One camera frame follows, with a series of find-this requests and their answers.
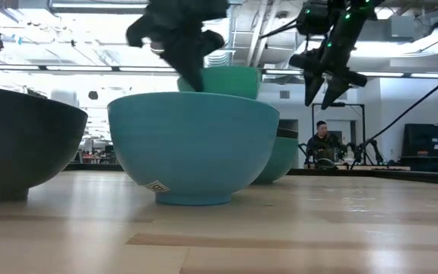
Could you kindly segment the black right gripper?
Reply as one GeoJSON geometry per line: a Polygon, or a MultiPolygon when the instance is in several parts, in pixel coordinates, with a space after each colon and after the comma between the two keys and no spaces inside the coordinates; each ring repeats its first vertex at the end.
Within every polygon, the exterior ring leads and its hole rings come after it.
{"type": "Polygon", "coordinates": [[[351,85],[366,85],[365,75],[352,72],[347,67],[351,51],[366,20],[367,13],[364,11],[342,11],[334,19],[331,32],[325,33],[319,48],[304,50],[290,58],[290,65],[303,70],[306,106],[313,102],[322,87],[324,73],[329,74],[331,78],[322,100],[322,110],[331,106],[351,85]]]}

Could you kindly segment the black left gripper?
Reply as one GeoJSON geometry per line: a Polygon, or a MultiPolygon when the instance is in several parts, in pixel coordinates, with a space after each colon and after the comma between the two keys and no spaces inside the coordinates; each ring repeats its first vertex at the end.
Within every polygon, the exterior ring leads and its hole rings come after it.
{"type": "Polygon", "coordinates": [[[228,0],[149,0],[144,14],[128,27],[125,37],[133,47],[143,47],[145,37],[160,43],[164,46],[160,57],[194,91],[201,92],[204,84],[198,52],[206,56],[225,45],[222,35],[203,30],[203,23],[226,18],[228,8],[228,0]],[[188,42],[195,43],[198,50],[188,42]]]}

